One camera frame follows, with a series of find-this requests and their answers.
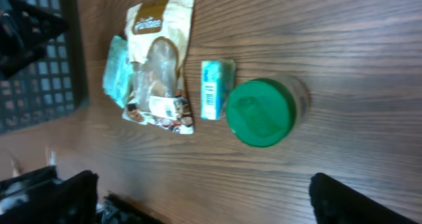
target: barcode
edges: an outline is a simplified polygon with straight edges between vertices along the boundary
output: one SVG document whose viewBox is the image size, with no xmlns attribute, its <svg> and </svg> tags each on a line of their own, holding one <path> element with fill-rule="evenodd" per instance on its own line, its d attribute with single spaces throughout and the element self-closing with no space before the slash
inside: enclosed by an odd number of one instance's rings
<svg viewBox="0 0 422 224">
<path fill-rule="evenodd" d="M 166 115 L 167 117 L 170 117 L 170 118 L 173 117 L 173 113 L 171 112 L 171 109 L 168 105 L 166 105 Z"/>
<path fill-rule="evenodd" d="M 205 104 L 214 106 L 214 85 L 205 85 Z"/>
<path fill-rule="evenodd" d="M 207 105 L 214 105 L 214 94 L 206 94 L 205 97 Z"/>
</svg>

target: snack bag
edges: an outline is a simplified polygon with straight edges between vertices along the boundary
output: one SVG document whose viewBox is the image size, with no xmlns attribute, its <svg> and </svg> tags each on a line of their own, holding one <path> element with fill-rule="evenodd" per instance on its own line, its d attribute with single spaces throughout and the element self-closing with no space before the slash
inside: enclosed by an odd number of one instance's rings
<svg viewBox="0 0 422 224">
<path fill-rule="evenodd" d="M 193 5 L 194 0 L 157 0 L 127 11 L 125 33 L 134 74 L 124 119 L 193 133 L 183 80 Z"/>
</svg>

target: black plastic basket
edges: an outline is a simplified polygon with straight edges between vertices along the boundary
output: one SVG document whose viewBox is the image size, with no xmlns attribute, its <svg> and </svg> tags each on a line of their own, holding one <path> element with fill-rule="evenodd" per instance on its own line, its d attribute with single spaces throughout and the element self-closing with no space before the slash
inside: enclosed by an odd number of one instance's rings
<svg viewBox="0 0 422 224">
<path fill-rule="evenodd" d="M 88 105 L 76 0 L 23 0 L 63 17 L 70 30 L 47 44 L 47 57 L 0 81 L 0 134 L 36 125 Z"/>
</svg>

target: product label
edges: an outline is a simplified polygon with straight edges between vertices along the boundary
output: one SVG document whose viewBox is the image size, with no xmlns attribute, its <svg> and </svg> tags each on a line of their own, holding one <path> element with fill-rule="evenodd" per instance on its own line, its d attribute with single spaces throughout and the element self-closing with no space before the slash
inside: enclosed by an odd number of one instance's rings
<svg viewBox="0 0 422 224">
<path fill-rule="evenodd" d="M 160 32 L 163 25 L 164 9 L 169 0 L 157 0 L 143 3 L 133 25 L 133 34 L 150 34 Z"/>
<path fill-rule="evenodd" d="M 204 114 L 203 117 L 208 119 L 216 119 L 217 108 L 216 108 L 216 94 L 217 94 L 217 84 L 215 82 L 204 82 L 202 91 L 204 93 L 203 105 Z"/>
<path fill-rule="evenodd" d="M 162 98 L 158 96 L 150 96 L 151 114 L 167 119 L 176 120 L 176 107 L 173 98 Z"/>
</svg>

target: food item in bag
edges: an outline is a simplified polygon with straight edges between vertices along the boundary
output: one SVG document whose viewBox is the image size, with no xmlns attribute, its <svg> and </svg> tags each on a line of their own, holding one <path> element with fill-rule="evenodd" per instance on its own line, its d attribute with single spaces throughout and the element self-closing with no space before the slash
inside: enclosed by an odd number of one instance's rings
<svg viewBox="0 0 422 224">
<path fill-rule="evenodd" d="M 226 115 L 226 101 L 235 85 L 236 64 L 220 59 L 202 62 L 201 111 L 203 119 L 217 120 Z"/>
<path fill-rule="evenodd" d="M 133 90 L 123 118 L 192 134 L 193 118 L 183 80 L 195 0 L 157 0 L 127 11 L 125 33 Z"/>
<path fill-rule="evenodd" d="M 114 36 L 103 75 L 104 93 L 124 108 L 131 92 L 133 69 L 129 64 L 126 40 Z"/>
</svg>

